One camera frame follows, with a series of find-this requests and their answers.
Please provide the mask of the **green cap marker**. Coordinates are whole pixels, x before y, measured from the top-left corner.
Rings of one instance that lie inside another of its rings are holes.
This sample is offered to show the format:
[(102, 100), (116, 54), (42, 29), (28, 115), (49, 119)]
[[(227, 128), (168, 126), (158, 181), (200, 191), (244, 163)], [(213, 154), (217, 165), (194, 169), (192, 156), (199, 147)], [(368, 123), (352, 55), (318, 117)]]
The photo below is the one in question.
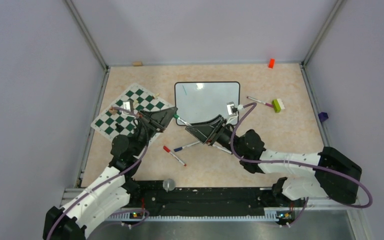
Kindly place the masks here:
[(186, 120), (184, 120), (183, 118), (181, 118), (179, 115), (174, 114), (173, 117), (174, 117), (176, 123), (177, 123), (179, 126), (191, 126), (191, 124), (190, 124), (189, 122), (187, 122)]

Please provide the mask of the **white whiteboard black frame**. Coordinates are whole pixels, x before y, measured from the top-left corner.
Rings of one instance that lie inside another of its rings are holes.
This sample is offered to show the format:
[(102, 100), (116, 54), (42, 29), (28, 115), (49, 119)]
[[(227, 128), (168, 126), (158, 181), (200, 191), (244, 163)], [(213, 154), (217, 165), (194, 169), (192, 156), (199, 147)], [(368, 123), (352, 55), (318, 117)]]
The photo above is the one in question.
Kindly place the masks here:
[(189, 124), (206, 122), (218, 115), (229, 118), (227, 104), (240, 103), (237, 81), (177, 82), (174, 99), (177, 115)]

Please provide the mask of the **black cap marker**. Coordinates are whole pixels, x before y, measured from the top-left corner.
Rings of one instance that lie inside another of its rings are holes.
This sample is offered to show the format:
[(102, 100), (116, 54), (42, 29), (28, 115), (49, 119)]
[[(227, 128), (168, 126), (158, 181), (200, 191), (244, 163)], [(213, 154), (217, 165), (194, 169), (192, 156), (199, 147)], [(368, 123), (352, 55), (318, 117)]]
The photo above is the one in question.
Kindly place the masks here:
[(212, 146), (213, 146), (214, 148), (218, 149), (218, 150), (221, 150), (221, 151), (223, 151), (223, 152), (229, 154), (229, 155), (232, 155), (232, 152), (231, 152), (231, 151), (229, 151), (229, 150), (227, 150), (227, 149), (225, 149), (225, 148), (223, 148), (223, 147), (221, 147), (221, 146), (218, 146), (218, 145), (212, 145)]

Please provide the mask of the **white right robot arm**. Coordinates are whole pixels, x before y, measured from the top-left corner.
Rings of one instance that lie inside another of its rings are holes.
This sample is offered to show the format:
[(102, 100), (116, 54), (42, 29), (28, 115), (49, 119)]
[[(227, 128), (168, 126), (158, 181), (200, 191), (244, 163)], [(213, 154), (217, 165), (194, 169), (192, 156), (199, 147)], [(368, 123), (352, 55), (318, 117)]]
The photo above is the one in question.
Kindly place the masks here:
[(286, 174), (272, 187), (273, 200), (279, 206), (301, 198), (330, 198), (344, 205), (357, 200), (362, 169), (334, 147), (325, 146), (315, 153), (270, 150), (254, 129), (238, 136), (236, 127), (221, 115), (185, 130), (202, 144), (218, 143), (252, 174)]

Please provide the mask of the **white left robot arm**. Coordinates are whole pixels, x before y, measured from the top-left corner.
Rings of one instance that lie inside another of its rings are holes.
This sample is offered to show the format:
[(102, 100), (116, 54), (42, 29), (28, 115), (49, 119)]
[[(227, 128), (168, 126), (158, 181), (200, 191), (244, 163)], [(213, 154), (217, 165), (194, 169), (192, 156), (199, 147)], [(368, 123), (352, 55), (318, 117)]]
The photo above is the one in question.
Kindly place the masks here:
[(62, 207), (52, 207), (45, 216), (43, 239), (85, 240), (115, 210), (134, 207), (139, 191), (129, 180), (139, 168), (152, 138), (164, 132), (177, 113), (177, 107), (157, 111), (112, 110), (128, 114), (137, 121), (132, 135), (119, 134), (111, 142), (112, 159), (89, 187)]

